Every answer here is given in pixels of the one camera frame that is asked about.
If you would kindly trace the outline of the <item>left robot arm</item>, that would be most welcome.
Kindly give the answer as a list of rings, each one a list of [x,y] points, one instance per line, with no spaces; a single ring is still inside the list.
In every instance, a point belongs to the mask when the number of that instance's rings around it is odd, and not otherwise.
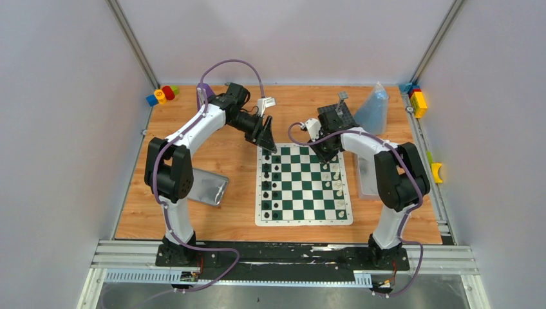
[[[166,232],[158,248],[156,265],[192,265],[201,250],[189,218],[188,195],[194,184],[192,157],[200,146],[223,126],[243,132],[246,141],[271,153],[276,152],[272,117],[263,114],[275,105],[273,97],[261,96],[257,111],[244,108],[250,91],[231,83],[226,92],[215,94],[205,84],[196,88],[198,112],[188,123],[167,138],[153,138],[147,148],[144,181],[162,208]]]

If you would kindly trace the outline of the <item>green white chess board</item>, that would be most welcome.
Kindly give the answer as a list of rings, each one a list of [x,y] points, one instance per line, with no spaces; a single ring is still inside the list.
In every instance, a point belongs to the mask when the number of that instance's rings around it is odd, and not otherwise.
[[[258,148],[255,224],[259,227],[353,223],[342,153],[322,163],[308,146],[279,143]]]

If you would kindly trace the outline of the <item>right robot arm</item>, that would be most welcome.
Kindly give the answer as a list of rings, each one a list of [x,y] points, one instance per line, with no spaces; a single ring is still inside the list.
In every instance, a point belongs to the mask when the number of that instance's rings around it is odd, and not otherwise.
[[[322,110],[305,122],[311,148],[322,162],[348,151],[366,160],[372,195],[383,203],[381,216],[368,240],[368,260],[385,268],[402,249],[402,234],[410,213],[422,205],[430,183],[415,144],[391,143],[345,121],[334,110]]]

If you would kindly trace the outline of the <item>silver metal tin box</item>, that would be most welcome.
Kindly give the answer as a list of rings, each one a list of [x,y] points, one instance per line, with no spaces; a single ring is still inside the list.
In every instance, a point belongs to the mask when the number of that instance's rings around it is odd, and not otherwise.
[[[367,160],[357,154],[355,158],[355,172],[357,193],[362,200],[380,200],[377,192],[375,165],[372,159]]]

